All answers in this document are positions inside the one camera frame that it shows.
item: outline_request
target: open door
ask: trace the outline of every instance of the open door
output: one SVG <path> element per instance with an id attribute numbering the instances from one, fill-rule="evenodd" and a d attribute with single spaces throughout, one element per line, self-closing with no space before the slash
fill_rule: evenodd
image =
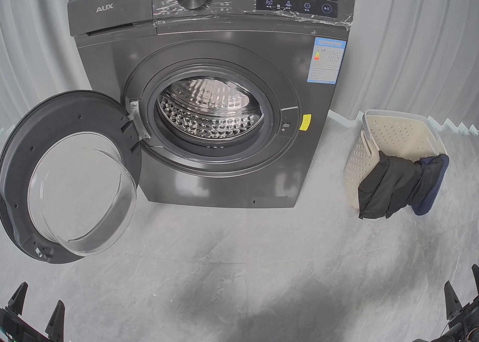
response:
<path id="1" fill-rule="evenodd" d="M 0 157 L 0 219 L 27 255 L 66 263 L 110 247 L 127 228 L 141 172 L 128 112 L 93 91 L 45 100 Z"/>

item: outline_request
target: washing machine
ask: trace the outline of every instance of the washing machine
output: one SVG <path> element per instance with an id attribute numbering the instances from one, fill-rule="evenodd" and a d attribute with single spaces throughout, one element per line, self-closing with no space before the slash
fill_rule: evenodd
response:
<path id="1" fill-rule="evenodd" d="M 354 2 L 70 0 L 70 34 L 92 91 L 42 102 L 10 135 L 0 159 L 0 218 L 12 241 L 50 263 L 97 253 L 126 228 L 137 185 L 160 203 L 293 207 Z M 52 220 L 46 213 L 65 194 L 55 188 L 47 200 L 47 183 L 88 190 L 75 188 L 74 177 L 92 165 L 89 157 L 97 170 L 110 163 L 119 173 L 114 202 L 91 203 L 106 215 L 90 225 L 61 214 Z M 77 171 L 60 167 L 62 158 Z M 95 183 L 106 187 L 106 174 Z M 82 203 L 95 195 L 99 188 Z M 55 210 L 69 212 L 71 200 Z M 59 236 L 63 222 L 84 230 Z"/>

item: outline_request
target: energy label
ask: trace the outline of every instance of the energy label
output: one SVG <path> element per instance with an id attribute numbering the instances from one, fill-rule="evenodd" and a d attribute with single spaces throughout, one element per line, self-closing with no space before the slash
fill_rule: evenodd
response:
<path id="1" fill-rule="evenodd" d="M 316 38 L 309 65 L 308 82 L 336 84 L 345 48 L 345 40 Z"/>

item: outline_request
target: laundry basket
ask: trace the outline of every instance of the laundry basket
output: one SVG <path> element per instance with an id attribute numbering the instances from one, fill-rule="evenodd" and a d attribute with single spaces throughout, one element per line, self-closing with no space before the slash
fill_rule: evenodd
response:
<path id="1" fill-rule="evenodd" d="M 447 154 L 427 118 L 411 113 L 369 109 L 362 116 L 362 130 L 344 167 L 349 201 L 359 209 L 358 187 L 379 162 L 379 150 L 411 161 Z"/>

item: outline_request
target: floor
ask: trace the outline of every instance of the floor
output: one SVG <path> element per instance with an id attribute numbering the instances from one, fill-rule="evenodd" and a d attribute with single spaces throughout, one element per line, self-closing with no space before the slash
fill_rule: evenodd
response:
<path id="1" fill-rule="evenodd" d="M 43 331 L 58 299 L 65 340 L 412 341 L 446 325 L 443 285 L 476 296 L 479 136 L 440 132 L 451 164 L 431 212 L 360 220 L 343 168 L 360 123 L 328 118 L 292 209 L 154 204 L 109 251 L 68 265 L 22 254 L 0 232 L 0 304 L 29 284 Z"/>

